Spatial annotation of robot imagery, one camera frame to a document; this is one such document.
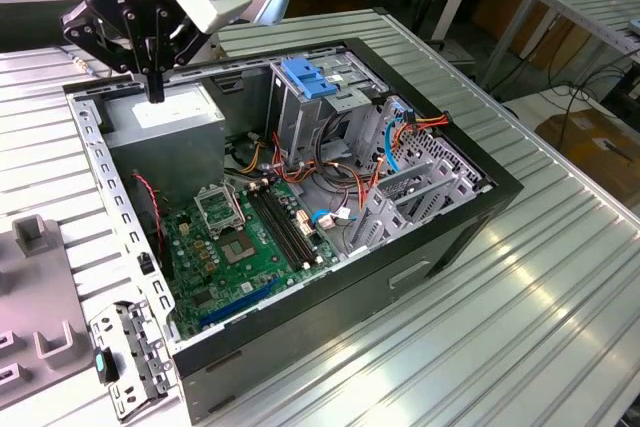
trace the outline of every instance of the red cable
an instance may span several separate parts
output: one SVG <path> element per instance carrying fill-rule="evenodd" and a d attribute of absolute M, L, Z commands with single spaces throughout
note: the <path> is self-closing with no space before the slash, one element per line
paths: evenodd
<path fill-rule="evenodd" d="M 135 177 L 140 182 L 142 182 L 142 185 L 146 187 L 147 192 L 149 192 L 149 195 L 151 196 L 151 203 L 153 203 L 153 212 L 156 216 L 156 230 L 158 231 L 158 252 L 162 252 L 162 231 L 160 230 L 160 209 L 158 209 L 158 201 L 156 200 L 156 194 L 153 191 L 153 188 L 151 187 L 149 182 L 147 182 L 144 177 L 142 177 L 140 174 L 131 174 L 131 175 L 132 177 Z"/>

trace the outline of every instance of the white label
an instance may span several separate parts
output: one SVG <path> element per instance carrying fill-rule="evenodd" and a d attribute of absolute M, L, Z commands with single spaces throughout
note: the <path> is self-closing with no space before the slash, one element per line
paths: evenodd
<path fill-rule="evenodd" d="M 342 82 L 343 78 L 341 75 L 329 75 L 328 77 L 325 77 L 325 79 L 327 79 L 327 81 L 329 82 Z"/>
<path fill-rule="evenodd" d="M 347 208 L 347 207 L 340 207 L 337 211 L 336 211 L 336 216 L 339 219 L 348 219 L 349 218 L 349 214 L 351 213 L 351 209 Z"/>
<path fill-rule="evenodd" d="M 167 97 L 161 104 L 150 104 L 145 100 L 131 109 L 143 129 L 188 119 L 196 115 L 209 114 L 211 110 L 210 106 L 204 104 L 204 99 L 199 91 Z"/>
<path fill-rule="evenodd" d="M 598 139 L 593 139 L 593 142 L 600 147 L 602 150 L 611 150 L 609 149 L 609 145 L 613 145 L 615 147 L 615 144 L 613 142 L 611 142 L 609 139 L 605 139 L 605 138 L 598 138 Z"/>
<path fill-rule="evenodd" d="M 584 117 L 572 117 L 571 120 L 580 130 L 593 129 L 593 123 L 589 119 L 585 119 Z"/>

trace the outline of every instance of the aluminum extrusion table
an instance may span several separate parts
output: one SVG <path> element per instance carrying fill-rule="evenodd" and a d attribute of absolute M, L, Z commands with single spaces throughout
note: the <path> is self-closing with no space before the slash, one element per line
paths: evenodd
<path fill-rule="evenodd" d="M 487 87 L 536 1 L 549 7 L 549 12 L 540 24 L 542 27 L 532 35 L 521 57 L 524 58 L 531 52 L 557 13 L 600 39 L 602 48 L 609 45 L 622 55 L 633 52 L 629 58 L 636 62 L 640 61 L 640 36 L 628 27 L 630 20 L 640 18 L 640 0 L 523 0 L 489 58 L 489 64 L 480 82 L 482 87 Z M 582 79 L 586 78 L 594 67 L 594 62 L 602 53 L 602 48 L 596 49 L 586 61 L 587 69 L 581 75 Z"/>
<path fill-rule="evenodd" d="M 233 55 L 358 36 L 525 186 L 430 283 L 202 425 L 613 425 L 640 392 L 640 223 L 389 16 L 237 26 Z M 98 72 L 104 66 L 92 65 Z M 0 54 L 0 228 L 62 223 L 87 317 L 136 299 L 60 90 L 53 49 Z M 0 413 L 1 425 L 117 422 L 93 370 Z M 175 397 L 132 425 L 188 425 Z"/>

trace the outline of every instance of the metal bracket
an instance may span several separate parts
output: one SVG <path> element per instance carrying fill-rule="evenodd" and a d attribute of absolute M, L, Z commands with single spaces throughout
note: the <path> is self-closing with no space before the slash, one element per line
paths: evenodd
<path fill-rule="evenodd" d="M 117 380 L 109 383 L 109 396 L 118 420 L 130 420 L 177 385 L 173 362 L 146 301 L 115 303 L 92 319 L 90 326 L 99 350 L 98 374 L 106 368 L 100 353 L 109 352 L 117 359 L 113 372 Z"/>

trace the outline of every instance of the ram slot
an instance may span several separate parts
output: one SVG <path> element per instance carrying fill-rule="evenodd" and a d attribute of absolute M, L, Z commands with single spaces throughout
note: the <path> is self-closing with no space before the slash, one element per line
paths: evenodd
<path fill-rule="evenodd" d="M 287 262 L 294 270 L 299 270 L 304 263 L 304 260 L 298 256 L 298 252 L 295 245 L 287 237 L 286 231 L 280 228 L 278 221 L 273 217 L 269 209 L 265 205 L 265 201 L 262 198 L 261 193 L 253 194 L 249 197 L 249 202 L 256 210 L 262 220 L 263 224 L 273 237 L 282 253 L 287 259 Z"/>
<path fill-rule="evenodd" d="M 293 221 L 287 216 L 282 205 L 273 196 L 273 194 L 271 194 L 270 192 L 266 192 L 264 196 L 267 208 L 269 208 L 276 219 L 278 219 L 279 225 L 282 225 L 286 228 L 293 242 L 296 244 L 296 248 L 299 254 L 305 261 L 311 262 L 314 258 L 314 255 L 304 236 L 302 235 L 302 232 L 300 232 L 300 229 L 296 225 L 294 225 Z"/>

